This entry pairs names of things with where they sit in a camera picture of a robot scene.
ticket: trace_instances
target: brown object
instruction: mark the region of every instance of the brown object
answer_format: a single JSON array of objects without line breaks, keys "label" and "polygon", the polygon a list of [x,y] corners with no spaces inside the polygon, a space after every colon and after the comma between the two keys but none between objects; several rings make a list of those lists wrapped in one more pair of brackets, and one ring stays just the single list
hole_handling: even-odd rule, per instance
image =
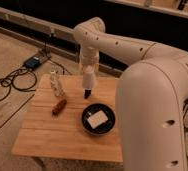
[{"label": "brown object", "polygon": [[62,100],[54,107],[54,109],[52,110],[52,114],[53,114],[54,116],[57,116],[57,115],[62,111],[62,109],[64,109],[66,103],[67,103],[67,100],[66,100],[66,99],[62,99]]},{"label": "brown object", "polygon": [[44,75],[24,117],[12,154],[122,162],[118,121],[103,136],[88,134],[81,121],[83,110],[90,104],[103,103],[114,110],[118,79],[97,77],[97,85],[88,99],[84,99],[82,76],[60,76],[60,81],[67,100],[62,114],[56,119],[51,115],[57,97],[51,89],[49,75]]}]

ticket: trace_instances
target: power strip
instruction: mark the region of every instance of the power strip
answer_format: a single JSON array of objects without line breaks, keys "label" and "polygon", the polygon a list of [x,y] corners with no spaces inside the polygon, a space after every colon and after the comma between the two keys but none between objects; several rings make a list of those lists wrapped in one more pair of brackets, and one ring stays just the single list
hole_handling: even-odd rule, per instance
[{"label": "power strip", "polygon": [[26,61],[24,61],[23,66],[28,69],[35,70],[50,58],[50,53],[44,49],[41,49],[35,55],[31,56]]}]

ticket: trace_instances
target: black bowl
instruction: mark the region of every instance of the black bowl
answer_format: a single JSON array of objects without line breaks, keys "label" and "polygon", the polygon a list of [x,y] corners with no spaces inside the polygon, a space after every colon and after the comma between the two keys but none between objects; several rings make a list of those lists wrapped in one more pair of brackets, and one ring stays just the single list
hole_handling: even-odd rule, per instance
[{"label": "black bowl", "polygon": [[[96,128],[92,128],[91,125],[88,123],[87,119],[91,116],[90,114],[94,115],[96,112],[102,110],[105,115],[108,117],[108,120]],[[91,104],[87,108],[84,109],[82,113],[82,124],[87,131],[93,134],[104,134],[109,132],[114,124],[115,124],[115,115],[113,110],[108,107],[107,105],[96,103]]]}]

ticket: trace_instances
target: table leg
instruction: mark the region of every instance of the table leg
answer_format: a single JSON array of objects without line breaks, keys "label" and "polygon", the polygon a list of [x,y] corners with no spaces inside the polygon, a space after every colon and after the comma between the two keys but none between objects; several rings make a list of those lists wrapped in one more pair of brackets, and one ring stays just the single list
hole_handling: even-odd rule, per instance
[{"label": "table leg", "polygon": [[32,159],[41,167],[42,171],[46,171],[45,164],[39,157],[32,157]]}]

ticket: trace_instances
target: sponge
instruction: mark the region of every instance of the sponge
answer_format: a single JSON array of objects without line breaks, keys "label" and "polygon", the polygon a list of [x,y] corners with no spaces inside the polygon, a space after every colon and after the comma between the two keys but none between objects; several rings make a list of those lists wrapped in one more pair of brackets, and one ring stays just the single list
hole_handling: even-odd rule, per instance
[{"label": "sponge", "polygon": [[105,123],[107,120],[108,120],[108,117],[102,110],[94,113],[87,119],[92,129],[97,128],[99,125]]}]

